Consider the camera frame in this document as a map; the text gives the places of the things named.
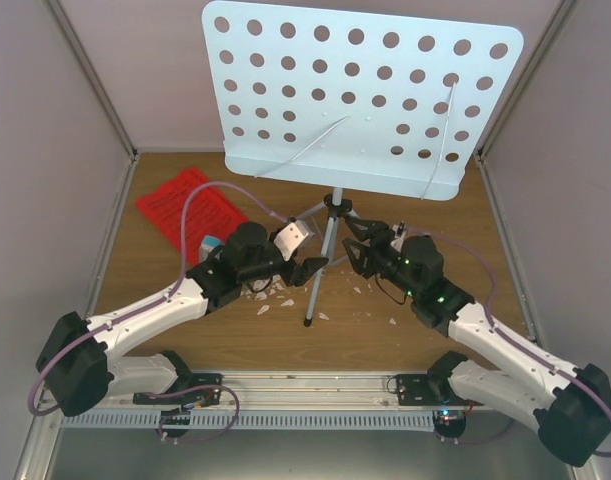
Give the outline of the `blue metronome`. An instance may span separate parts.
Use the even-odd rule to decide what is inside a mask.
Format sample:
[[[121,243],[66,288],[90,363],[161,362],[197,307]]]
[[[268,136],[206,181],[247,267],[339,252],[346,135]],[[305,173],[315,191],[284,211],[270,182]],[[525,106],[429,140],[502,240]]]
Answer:
[[[219,255],[218,249],[221,249],[223,246],[224,242],[218,237],[206,235],[199,246],[199,261],[207,260],[211,254]]]

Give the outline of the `light blue music stand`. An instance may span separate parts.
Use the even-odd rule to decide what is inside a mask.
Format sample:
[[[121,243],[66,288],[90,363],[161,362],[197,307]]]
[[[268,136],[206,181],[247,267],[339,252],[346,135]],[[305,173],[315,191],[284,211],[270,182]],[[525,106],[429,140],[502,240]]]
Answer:
[[[226,167],[430,201],[460,190],[523,51],[513,27],[213,1]]]

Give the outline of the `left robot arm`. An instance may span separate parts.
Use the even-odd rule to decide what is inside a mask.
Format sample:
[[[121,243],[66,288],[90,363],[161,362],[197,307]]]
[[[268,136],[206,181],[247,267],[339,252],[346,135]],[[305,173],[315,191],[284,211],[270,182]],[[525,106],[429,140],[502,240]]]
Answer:
[[[298,262],[312,236],[301,220],[269,233],[260,224],[240,224],[179,280],[122,309],[82,318],[72,311],[59,318],[36,360],[39,384],[66,417],[83,414],[107,397],[146,394],[178,404],[188,398],[190,378],[165,354],[128,360],[126,353],[190,320],[207,316],[240,297],[244,286],[275,276],[301,287],[328,262]]]

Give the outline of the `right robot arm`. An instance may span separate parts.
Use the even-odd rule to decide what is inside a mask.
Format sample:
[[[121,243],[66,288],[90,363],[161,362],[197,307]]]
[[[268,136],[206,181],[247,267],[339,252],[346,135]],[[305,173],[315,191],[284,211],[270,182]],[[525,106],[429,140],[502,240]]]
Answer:
[[[611,385],[594,364],[580,368],[522,337],[444,274],[444,257],[429,235],[403,225],[345,217],[352,235],[343,246],[353,270],[386,280],[411,300],[427,327],[495,365],[487,370],[456,352],[434,365],[428,384],[436,403],[457,398],[493,408],[535,432],[562,462],[583,466],[611,458]]]

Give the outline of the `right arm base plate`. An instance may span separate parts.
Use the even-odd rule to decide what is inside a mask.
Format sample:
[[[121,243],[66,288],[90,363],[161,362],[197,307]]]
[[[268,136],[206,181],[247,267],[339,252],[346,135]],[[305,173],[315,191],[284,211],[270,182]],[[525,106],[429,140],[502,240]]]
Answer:
[[[448,405],[454,398],[447,379],[437,374],[398,374],[395,384],[400,406]]]

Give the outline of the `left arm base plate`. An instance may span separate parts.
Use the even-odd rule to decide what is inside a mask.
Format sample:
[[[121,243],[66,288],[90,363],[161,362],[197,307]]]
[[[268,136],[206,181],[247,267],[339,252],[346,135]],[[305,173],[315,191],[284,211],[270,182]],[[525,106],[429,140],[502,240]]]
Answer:
[[[162,406],[163,431],[167,432],[167,426],[188,425],[191,412],[196,407],[218,405],[222,380],[220,373],[191,373],[179,377],[161,394],[135,393],[132,402],[141,406]]]

